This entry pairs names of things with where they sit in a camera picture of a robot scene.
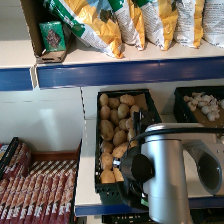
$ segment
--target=garlic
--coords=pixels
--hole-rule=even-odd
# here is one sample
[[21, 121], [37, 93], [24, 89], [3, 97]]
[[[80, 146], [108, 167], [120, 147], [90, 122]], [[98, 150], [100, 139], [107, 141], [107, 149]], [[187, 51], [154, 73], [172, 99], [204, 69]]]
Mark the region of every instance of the garlic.
[[214, 98], [214, 99], [210, 102], [210, 104], [211, 104], [211, 105], [216, 105], [216, 104], [217, 104], [217, 99]]
[[220, 101], [220, 106], [224, 109], [224, 99]]
[[209, 106], [210, 111], [218, 111], [218, 105], [211, 105]]
[[203, 101], [202, 98], [201, 98], [200, 96], [196, 96], [194, 99], [197, 100], [198, 102]]
[[207, 118], [209, 121], [215, 121], [215, 115], [213, 113], [208, 113]]
[[189, 102], [190, 101], [190, 97], [188, 97], [188, 96], [184, 96], [184, 101], [187, 103], [187, 102]]
[[204, 106], [201, 108], [201, 112], [205, 115], [207, 115], [208, 113], [210, 113], [210, 107], [209, 106]]
[[213, 111], [212, 114], [215, 116], [216, 119], [220, 118], [219, 110], [218, 111]]
[[198, 101], [195, 100], [195, 99], [192, 99], [191, 100], [191, 104], [194, 105], [194, 106], [197, 106], [198, 105]]
[[211, 101], [211, 97], [208, 96], [208, 95], [205, 95], [205, 96], [202, 96], [202, 100], [203, 100], [204, 102], [210, 102], [210, 101]]
[[202, 92], [202, 93], [195, 93], [195, 92], [193, 92], [192, 93], [193, 97], [195, 97], [195, 96], [202, 96], [202, 95], [204, 95], [204, 92]]
[[187, 105], [192, 112], [194, 112], [196, 110], [196, 106], [192, 105], [191, 102], [188, 102]]
[[198, 107], [200, 107], [200, 108], [202, 108], [202, 107], [204, 107], [204, 106], [207, 106], [208, 105], [208, 103], [207, 102], [199, 102], [198, 103]]

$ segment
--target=black crate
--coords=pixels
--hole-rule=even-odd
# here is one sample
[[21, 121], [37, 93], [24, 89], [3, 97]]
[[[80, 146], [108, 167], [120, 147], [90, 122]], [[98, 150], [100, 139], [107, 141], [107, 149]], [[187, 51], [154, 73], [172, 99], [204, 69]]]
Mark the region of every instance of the black crate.
[[176, 88], [174, 116], [178, 123], [200, 123], [191, 112], [184, 96], [191, 96], [193, 92], [204, 92], [206, 95], [213, 95], [218, 100], [224, 99], [224, 86], [195, 86]]
[[145, 94], [146, 104], [148, 106], [149, 111], [153, 111], [155, 113], [154, 120], [155, 123], [162, 123], [158, 111], [156, 110], [154, 101], [151, 98], [151, 95], [148, 89], [139, 89], [139, 90], [122, 90], [122, 91], [111, 91], [111, 92], [99, 92], [97, 96], [97, 124], [96, 124], [96, 152], [95, 152], [95, 191], [100, 194], [100, 198], [103, 204], [121, 204], [122, 200], [118, 192], [117, 184], [101, 184], [100, 182], [100, 174], [102, 172], [100, 165], [100, 144], [102, 142], [102, 138], [100, 137], [100, 104], [99, 98], [105, 93], [108, 97], [116, 98], [120, 97], [124, 94], [129, 94], [132, 96], [137, 96], [140, 94]]
[[12, 156], [14, 155], [16, 151], [18, 144], [19, 144], [19, 139], [17, 137], [14, 137], [12, 141], [10, 142], [6, 152], [4, 153], [0, 161], [0, 179], [2, 179], [2, 176], [5, 171], [5, 167], [9, 164]]
[[156, 222], [149, 218], [149, 213], [133, 213], [133, 214], [120, 214], [120, 215], [103, 215], [102, 223], [106, 224], [126, 224], [126, 223], [150, 223]]

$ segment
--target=blue shelf edge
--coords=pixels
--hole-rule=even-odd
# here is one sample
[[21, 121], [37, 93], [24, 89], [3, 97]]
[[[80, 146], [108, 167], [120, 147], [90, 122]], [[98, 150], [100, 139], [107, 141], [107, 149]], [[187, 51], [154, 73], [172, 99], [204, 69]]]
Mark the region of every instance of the blue shelf edge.
[[37, 67], [40, 88], [224, 78], [224, 57]]
[[29, 68], [0, 69], [0, 91], [33, 90]]
[[[224, 197], [189, 198], [190, 209], [224, 208]], [[145, 211], [131, 208], [124, 204], [76, 206], [77, 217], [88, 215], [112, 215], [128, 213], [144, 213]]]

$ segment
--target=potato chip bag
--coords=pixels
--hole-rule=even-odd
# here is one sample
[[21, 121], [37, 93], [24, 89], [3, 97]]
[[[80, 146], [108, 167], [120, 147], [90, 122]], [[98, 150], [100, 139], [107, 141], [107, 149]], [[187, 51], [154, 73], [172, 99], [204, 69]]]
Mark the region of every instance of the potato chip bag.
[[161, 50], [168, 50], [177, 23], [175, 2], [171, 0], [136, 0], [142, 10], [146, 37]]
[[204, 2], [205, 0], [177, 0], [178, 19], [174, 39], [181, 45], [200, 47]]
[[109, 0], [118, 20], [122, 40], [135, 45], [138, 50], [145, 47], [143, 16], [135, 0]]
[[86, 45], [122, 58], [121, 33], [108, 0], [39, 0]]
[[206, 0], [203, 18], [204, 39], [224, 48], [224, 0]]

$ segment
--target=white wall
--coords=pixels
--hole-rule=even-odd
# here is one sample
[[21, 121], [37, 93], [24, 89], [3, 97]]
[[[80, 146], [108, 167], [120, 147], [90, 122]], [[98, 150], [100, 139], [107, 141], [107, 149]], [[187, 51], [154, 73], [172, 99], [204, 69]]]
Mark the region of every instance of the white wall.
[[96, 118], [97, 94], [103, 91], [149, 89], [159, 114], [173, 113], [176, 87], [224, 85], [224, 79], [82, 87], [85, 119]]
[[83, 125], [80, 88], [0, 92], [0, 142], [17, 136], [33, 150], [72, 150]]

